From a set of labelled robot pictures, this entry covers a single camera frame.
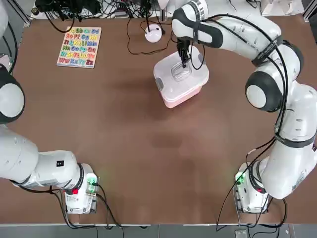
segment black cable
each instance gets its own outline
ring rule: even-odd
[[[6,45],[6,47],[8,48],[8,51],[9,51],[9,56],[12,57],[12,51],[11,51],[11,48],[8,44],[8,41],[6,41],[6,38],[4,36],[2,36],[3,40],[4,40],[4,43]]]
[[[26,188],[26,187],[23,187],[23,186],[19,186],[21,189],[23,189],[24,191],[27,191],[27,192],[31,192],[31,193],[51,193],[51,191],[60,191],[60,189],[52,189],[52,190],[32,190],[32,189],[29,189],[29,188]]]
[[[277,65],[277,63],[270,57],[267,57],[269,61],[271,61],[271,63],[277,68],[279,74],[281,75],[281,78],[282,78],[282,82],[283,82],[283,93],[286,93],[286,85],[285,85],[285,79],[284,79],[284,76],[283,76],[283,73],[281,71],[281,69],[279,68],[279,66]],[[276,123],[278,123],[278,120],[282,114],[283,110],[281,109],[278,113],[278,116],[277,116],[277,120],[276,120]]]
[[[258,4],[259,4],[259,6],[260,6],[260,7],[259,7],[259,9],[260,9],[260,15],[262,16],[262,10],[261,10],[262,5],[261,5],[261,1],[257,1],[257,0],[246,0],[246,2],[247,2],[251,7],[253,7],[254,9],[256,9],[256,8],[258,7]]]
[[[34,19],[34,20],[36,20],[36,18],[34,18],[34,17],[32,17],[32,16],[30,16],[30,15],[28,15],[28,14],[26,14],[30,19]]]
[[[27,15],[25,14],[25,12],[23,11],[23,9],[21,8],[21,6],[16,2],[16,0],[13,0],[13,3],[14,3],[14,5],[16,5],[17,6],[17,8],[20,10],[20,12],[24,15],[24,17],[27,19],[27,20],[29,20],[28,18],[27,18]]]
[[[261,149],[262,147],[264,147],[264,146],[270,144],[273,140],[274,140],[274,137],[273,137],[271,140],[269,140],[267,143],[265,143],[265,144],[263,144],[263,145],[260,145],[260,146],[258,146],[257,148],[255,148],[255,149],[249,151],[249,152],[246,154],[246,165],[248,165],[248,160],[247,160],[247,159],[248,159],[248,156],[249,156],[252,152],[254,152],[254,151],[258,150],[258,149]],[[256,178],[255,176],[253,176],[253,178],[254,178],[256,181],[262,183],[261,178],[258,179],[258,178]]]
[[[252,235],[252,238],[257,235],[257,234],[274,234],[277,232],[277,228],[275,228],[275,231],[274,232],[255,232],[253,235]]]
[[[145,30],[144,30],[144,28],[142,27],[142,23],[144,23],[144,22],[146,22],[146,21],[141,21],[140,22],[140,27],[142,28],[142,30],[145,32]],[[151,20],[149,20],[149,22],[151,22],[151,23],[155,23],[155,24],[160,24],[160,25],[171,25],[171,23],[160,23],[160,22],[155,22],[155,21],[151,21]]]
[[[8,27],[11,31],[11,34],[12,34],[12,37],[13,37],[13,41],[14,41],[14,48],[15,48],[15,51],[14,51],[14,60],[13,60],[13,63],[12,63],[12,66],[9,70],[9,73],[12,73],[13,72],[13,69],[15,67],[15,64],[16,64],[16,61],[17,61],[17,58],[18,58],[18,42],[16,41],[16,37],[15,37],[15,33],[14,33],[14,30],[10,24],[10,22],[8,22]]]
[[[177,40],[176,40],[176,41],[173,40],[173,35],[174,35],[174,32],[173,32],[173,30],[171,30],[171,32],[170,32],[170,39],[171,39],[172,42],[177,43]]]
[[[149,6],[148,6],[148,4],[149,4],[149,0],[147,0],[147,2],[146,2],[146,8],[145,8],[145,11],[146,11],[146,13],[145,13],[145,19],[146,19],[146,21],[147,21],[148,31],[150,32],[150,25],[149,25],[149,19],[148,19],[148,11],[149,11]]]
[[[216,232],[218,232],[218,231],[220,231],[221,229],[223,229],[224,227],[226,227],[226,226],[223,226],[223,227],[221,227],[221,228],[218,228],[218,226],[219,226],[219,220],[220,220],[220,216],[221,216],[223,207],[224,207],[224,205],[225,205],[225,203],[226,203],[226,200],[227,200],[229,194],[231,193],[232,189],[234,188],[234,186],[236,185],[236,183],[239,181],[239,179],[243,176],[243,174],[249,169],[249,167],[250,167],[262,154],[264,154],[264,153],[273,145],[274,142],[275,142],[275,139],[274,139],[261,153],[259,153],[258,156],[256,156],[256,157],[251,161],[251,163],[244,169],[244,171],[241,173],[241,175],[238,177],[238,179],[236,179],[236,181],[234,182],[233,186],[231,187],[231,189],[229,190],[229,192],[228,192],[227,195],[226,195],[226,198],[225,198],[224,201],[223,201],[223,204],[222,204],[220,213],[219,213],[219,215],[218,215],[217,223],[216,223]]]
[[[129,26],[129,23],[131,21],[131,18],[129,18],[128,20],[128,23],[127,23],[127,27],[126,27],[126,31],[127,31],[127,36],[128,36],[128,44],[127,44],[127,49],[129,51],[130,54],[132,55],[152,55],[152,54],[155,54],[155,53],[158,53],[158,52],[161,52],[161,51],[164,51],[167,49],[168,47],[168,44],[169,42],[171,41],[171,38],[167,41],[167,44],[166,44],[166,47],[165,48],[162,48],[162,49],[158,49],[158,50],[154,50],[154,51],[151,51],[151,52],[138,52],[138,53],[134,53],[134,52],[131,52],[130,49],[129,49],[129,44],[130,44],[130,35],[129,35],[129,31],[128,31],[128,26]]]
[[[229,0],[229,3],[230,3],[231,6],[233,6],[233,8],[237,11],[236,7],[232,4],[231,0]]]
[[[267,224],[261,224],[261,226],[263,227],[268,227],[268,228],[280,228],[281,226],[284,225],[285,221],[286,221],[286,218],[287,218],[287,202],[285,200],[285,198],[282,199],[283,200],[283,203],[284,203],[284,217],[283,217],[283,220],[280,222],[280,224],[278,225],[267,225]]]
[[[280,230],[280,227],[279,228],[277,228],[278,229],[278,232],[277,232],[277,236],[276,236],[276,238],[278,238],[279,237],[279,230]]]
[[[24,21],[24,23],[28,23],[28,22],[25,21],[25,18],[23,18],[23,17],[20,15],[20,13],[15,9],[15,7],[12,5],[12,3],[11,3],[9,0],[7,0],[7,2],[11,5],[11,7],[13,8],[13,10],[16,12],[16,14],[19,15],[19,17],[22,19],[22,21]]]
[[[61,32],[61,33],[70,32],[70,30],[71,30],[71,29],[73,28],[73,26],[74,26],[74,23],[75,23],[75,17],[74,17],[74,16],[73,16],[73,22],[71,23],[70,28],[69,28],[68,30],[66,30],[66,31],[63,31],[63,30],[58,29],[58,28],[54,25],[54,23],[52,22],[52,20],[49,18],[47,12],[44,12],[44,14],[45,14],[45,16],[47,17],[47,19],[49,20],[49,22],[51,23],[51,25],[52,25],[57,31],[59,31],[59,32]]]
[[[107,203],[106,192],[105,192],[104,188],[103,188],[100,184],[96,184],[96,186],[98,186],[98,187],[102,190],[103,195],[104,195],[105,202]],[[107,229],[107,230],[109,229],[108,209],[106,209],[106,229]]]
[[[193,58],[192,58],[193,44],[194,44],[194,41],[192,42],[192,47],[191,47],[191,49],[190,49],[190,62],[192,63],[192,66],[193,66],[193,68],[194,68],[195,70],[199,70],[199,69],[204,65],[204,63],[205,63],[205,46],[203,45],[204,53],[203,53],[202,63],[201,63],[201,65],[200,65],[198,68],[196,68],[196,67],[194,66],[194,64],[193,64]]]
[[[266,200],[265,200],[265,202],[264,202],[264,205],[263,205],[262,208],[261,208],[261,212],[260,212],[260,214],[259,214],[259,216],[258,216],[258,218],[257,218],[257,220],[256,220],[256,222],[255,222],[255,224],[252,225],[252,226],[248,226],[248,228],[253,228],[253,227],[255,227],[255,226],[259,223],[261,214],[262,214],[263,211],[264,211],[264,207],[265,207],[265,204],[267,203],[267,201],[268,201],[268,195],[267,195],[267,197],[266,197]]]
[[[154,3],[153,5],[154,5],[155,16],[157,16],[158,23],[159,23],[159,25],[160,25],[160,28],[162,29],[162,35],[164,35],[164,34],[165,34],[165,30],[163,29],[162,24],[161,24],[161,22],[159,21],[159,17],[158,17],[158,14],[157,14],[157,9],[156,9],[156,7],[155,7],[155,3]]]
[[[113,219],[113,222],[115,223],[115,225],[118,226],[118,227],[120,227],[120,228],[122,228],[123,226],[122,226],[121,224],[119,224],[119,223],[117,222],[117,220],[114,218],[114,215],[113,215],[113,213],[112,213],[112,211],[111,211],[109,205],[108,205],[107,202],[105,201],[105,199],[104,199],[100,194],[98,194],[98,193],[97,193],[97,197],[98,197],[102,202],[104,202],[106,208],[107,208],[107,209],[109,210],[109,212],[110,212],[111,218]]]
[[[96,227],[96,225],[77,226],[77,225],[74,225],[73,223],[71,223],[69,221],[69,219],[68,219],[67,212],[64,209],[64,205],[63,205],[63,202],[62,202],[62,194],[60,193],[61,198],[57,194],[54,194],[54,196],[58,199],[58,203],[59,203],[59,206],[61,208],[64,221],[65,221],[65,223],[67,224],[68,227],[70,227],[71,229],[91,229],[91,228],[95,228]]]

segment green light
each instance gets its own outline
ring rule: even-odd
[[[243,178],[244,176],[242,175],[241,172],[238,172],[235,176],[235,180],[237,181],[237,185],[243,184]]]

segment alphabet puzzle board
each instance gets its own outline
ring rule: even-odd
[[[56,64],[66,67],[94,68],[100,36],[100,27],[73,27],[65,33]]]

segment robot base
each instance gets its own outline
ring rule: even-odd
[[[246,163],[241,165],[238,173],[235,176],[235,180],[239,178],[246,167]],[[262,213],[266,212],[268,202],[266,200],[267,196],[267,192],[260,193],[252,187],[248,170],[238,180],[237,185],[234,188],[234,197],[237,210],[243,213],[261,213],[261,211]]]
[[[92,168],[87,164],[81,164],[84,169],[84,178],[77,194],[65,193],[65,201],[68,214],[95,213],[97,208],[97,189],[92,183],[98,183],[98,178]]]

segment white round device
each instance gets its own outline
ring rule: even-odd
[[[260,87],[256,85],[250,85],[247,88],[246,95],[253,107],[262,108],[265,106],[266,96]]]
[[[14,118],[21,113],[24,107],[22,90],[13,83],[0,88],[0,113],[8,118]]]
[[[145,38],[151,43],[158,42],[162,37],[162,29],[157,24],[151,24],[149,28],[145,29]]]

